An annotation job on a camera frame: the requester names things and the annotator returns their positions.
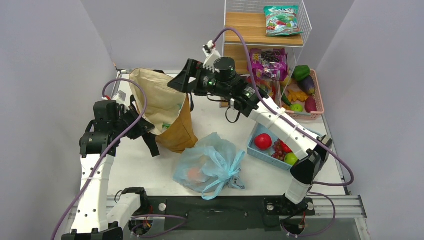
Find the orange cloth tote bag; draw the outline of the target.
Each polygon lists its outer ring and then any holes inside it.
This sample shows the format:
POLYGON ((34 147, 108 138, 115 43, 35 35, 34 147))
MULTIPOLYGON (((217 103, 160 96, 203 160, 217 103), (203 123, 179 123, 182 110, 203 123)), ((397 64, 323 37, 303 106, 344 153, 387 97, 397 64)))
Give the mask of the orange cloth tote bag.
POLYGON ((155 126, 143 136, 152 156, 160 155, 158 145, 178 154, 194 147, 198 141, 191 116, 194 104, 188 94, 168 87, 173 78, 159 70, 137 68, 130 73, 129 79, 142 88, 130 85, 137 111, 142 113, 146 107, 143 118, 155 126), (163 123, 171 127, 163 129, 163 123))

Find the green toy apple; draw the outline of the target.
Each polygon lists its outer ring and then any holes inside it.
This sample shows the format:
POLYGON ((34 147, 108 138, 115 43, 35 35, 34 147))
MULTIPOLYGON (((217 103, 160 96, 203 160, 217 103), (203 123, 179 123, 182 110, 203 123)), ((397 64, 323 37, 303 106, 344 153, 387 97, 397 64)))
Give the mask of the green toy apple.
POLYGON ((283 160, 286 164, 293 166, 297 161, 298 158, 293 152, 287 153, 283 160))

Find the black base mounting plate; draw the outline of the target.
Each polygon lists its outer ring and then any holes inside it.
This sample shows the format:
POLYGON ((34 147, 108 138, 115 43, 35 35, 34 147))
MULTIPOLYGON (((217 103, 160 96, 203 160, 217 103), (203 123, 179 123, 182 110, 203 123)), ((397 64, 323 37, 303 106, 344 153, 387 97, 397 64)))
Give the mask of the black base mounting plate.
POLYGON ((165 230, 187 219, 182 231, 277 231, 280 224, 297 217, 316 214, 311 198, 298 205, 282 196, 218 196, 203 200, 200 196, 149 196, 142 204, 143 213, 167 215, 165 230))

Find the teal candy bag top right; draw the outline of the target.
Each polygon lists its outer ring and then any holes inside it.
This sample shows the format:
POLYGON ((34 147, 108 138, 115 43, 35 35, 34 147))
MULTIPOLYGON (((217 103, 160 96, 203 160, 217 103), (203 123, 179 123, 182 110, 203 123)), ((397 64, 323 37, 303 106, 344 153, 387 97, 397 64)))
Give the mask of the teal candy bag top right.
POLYGON ((266 37, 286 37, 302 34, 298 23, 298 5, 268 5, 265 14, 266 37))

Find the light blue plastic grocery bag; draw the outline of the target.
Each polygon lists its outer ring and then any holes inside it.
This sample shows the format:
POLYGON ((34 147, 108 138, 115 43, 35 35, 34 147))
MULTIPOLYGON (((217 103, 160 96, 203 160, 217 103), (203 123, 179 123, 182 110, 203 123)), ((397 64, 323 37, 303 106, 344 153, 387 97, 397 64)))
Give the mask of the light blue plastic grocery bag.
POLYGON ((245 154, 213 132, 183 151, 172 178, 206 201, 218 197, 224 188, 245 190, 240 177, 245 154))

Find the red toy apple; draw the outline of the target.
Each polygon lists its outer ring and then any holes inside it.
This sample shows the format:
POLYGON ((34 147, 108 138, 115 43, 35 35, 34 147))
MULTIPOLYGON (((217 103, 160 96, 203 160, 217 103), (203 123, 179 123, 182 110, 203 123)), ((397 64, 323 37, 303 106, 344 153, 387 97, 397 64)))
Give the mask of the red toy apple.
POLYGON ((255 146, 261 151, 266 151, 273 145, 272 138, 266 133, 261 133, 256 136, 253 142, 255 146))

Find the red candy bag bottom shelf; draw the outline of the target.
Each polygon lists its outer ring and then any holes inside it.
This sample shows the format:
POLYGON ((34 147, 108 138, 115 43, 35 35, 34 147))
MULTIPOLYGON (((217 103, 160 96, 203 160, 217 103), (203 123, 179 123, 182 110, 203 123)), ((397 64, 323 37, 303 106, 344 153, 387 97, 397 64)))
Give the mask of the red candy bag bottom shelf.
POLYGON ((262 89, 264 92, 267 93, 267 95, 275 100, 276 97, 276 87, 272 80, 262 80, 260 78, 255 77, 255 83, 256 85, 262 89))

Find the small green toy lime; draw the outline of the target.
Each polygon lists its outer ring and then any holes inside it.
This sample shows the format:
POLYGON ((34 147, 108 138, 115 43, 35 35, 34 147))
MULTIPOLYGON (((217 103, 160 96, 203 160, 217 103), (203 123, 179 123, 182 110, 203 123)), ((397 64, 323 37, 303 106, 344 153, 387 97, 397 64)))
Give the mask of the small green toy lime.
POLYGON ((301 104, 299 104, 299 103, 293 103, 293 104, 290 106, 290 110, 291 110, 291 111, 294 111, 294 112, 303 112, 304 108, 303 108, 303 106, 302 106, 301 104))

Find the purple candy bag middle shelf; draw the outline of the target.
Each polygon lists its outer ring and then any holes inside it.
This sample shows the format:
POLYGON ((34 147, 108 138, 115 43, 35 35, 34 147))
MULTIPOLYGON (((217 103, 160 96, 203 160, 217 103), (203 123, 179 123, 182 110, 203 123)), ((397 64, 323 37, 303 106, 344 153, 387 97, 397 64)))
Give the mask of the purple candy bag middle shelf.
POLYGON ((288 76, 288 60, 284 48, 249 50, 253 74, 264 81, 283 81, 288 76))

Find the purple toy eggplant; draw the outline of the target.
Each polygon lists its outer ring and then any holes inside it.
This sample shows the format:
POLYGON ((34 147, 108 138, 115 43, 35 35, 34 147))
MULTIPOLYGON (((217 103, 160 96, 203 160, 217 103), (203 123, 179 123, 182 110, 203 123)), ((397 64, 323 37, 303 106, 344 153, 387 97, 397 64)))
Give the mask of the purple toy eggplant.
POLYGON ((298 87, 307 95, 314 95, 316 92, 316 87, 314 84, 314 80, 311 75, 308 75, 303 80, 297 82, 298 87))

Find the maroon toy vegetable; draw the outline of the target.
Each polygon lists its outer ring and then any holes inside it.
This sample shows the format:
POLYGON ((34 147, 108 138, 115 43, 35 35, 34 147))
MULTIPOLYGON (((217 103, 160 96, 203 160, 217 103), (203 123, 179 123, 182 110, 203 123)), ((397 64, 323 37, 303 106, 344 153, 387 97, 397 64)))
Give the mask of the maroon toy vegetable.
POLYGON ((304 109, 307 113, 317 112, 317 104, 313 96, 309 96, 304 102, 304 109))

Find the purple toy grapes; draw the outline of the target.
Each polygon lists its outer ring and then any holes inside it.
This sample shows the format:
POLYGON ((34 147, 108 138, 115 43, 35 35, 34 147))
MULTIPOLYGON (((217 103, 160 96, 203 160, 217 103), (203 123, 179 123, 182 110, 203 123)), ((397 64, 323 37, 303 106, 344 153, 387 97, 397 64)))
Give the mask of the purple toy grapes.
POLYGON ((271 154, 271 156, 274 159, 277 159, 283 162, 286 156, 286 152, 284 151, 283 143, 280 139, 278 139, 277 141, 273 143, 272 149, 273 149, 273 153, 271 154))

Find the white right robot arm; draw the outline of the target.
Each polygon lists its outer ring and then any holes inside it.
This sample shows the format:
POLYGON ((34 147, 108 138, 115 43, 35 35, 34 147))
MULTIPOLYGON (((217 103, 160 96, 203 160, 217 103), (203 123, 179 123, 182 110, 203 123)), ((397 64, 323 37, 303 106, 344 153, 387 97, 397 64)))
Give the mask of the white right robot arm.
POLYGON ((285 113, 254 81, 237 74, 230 57, 217 59, 213 67, 188 59, 183 70, 167 86, 180 93, 208 94, 224 98, 245 117, 268 128, 292 150, 298 161, 291 167, 292 182, 284 194, 283 209, 290 215, 303 207, 303 200, 329 157, 332 140, 318 136, 285 113))

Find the green snack bag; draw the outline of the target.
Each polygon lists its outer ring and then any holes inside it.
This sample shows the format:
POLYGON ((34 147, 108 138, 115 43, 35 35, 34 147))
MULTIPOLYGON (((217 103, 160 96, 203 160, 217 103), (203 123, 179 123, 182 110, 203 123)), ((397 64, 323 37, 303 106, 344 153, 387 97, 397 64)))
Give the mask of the green snack bag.
POLYGON ((162 124, 162 128, 163 128, 163 129, 166 129, 166 130, 167 130, 167 129, 169 129, 170 127, 171 127, 171 124, 168 124, 168 123, 163 123, 163 124, 162 124))

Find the red toy bell pepper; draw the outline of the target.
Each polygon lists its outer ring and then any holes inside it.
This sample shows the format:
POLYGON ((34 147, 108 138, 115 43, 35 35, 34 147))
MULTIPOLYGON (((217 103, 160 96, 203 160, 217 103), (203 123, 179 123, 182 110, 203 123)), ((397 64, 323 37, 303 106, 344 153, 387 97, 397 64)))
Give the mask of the red toy bell pepper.
POLYGON ((286 145, 284 142, 280 142, 280 147, 281 147, 281 150, 285 153, 285 154, 288 154, 288 153, 291 153, 292 152, 292 150, 288 147, 288 145, 286 145))

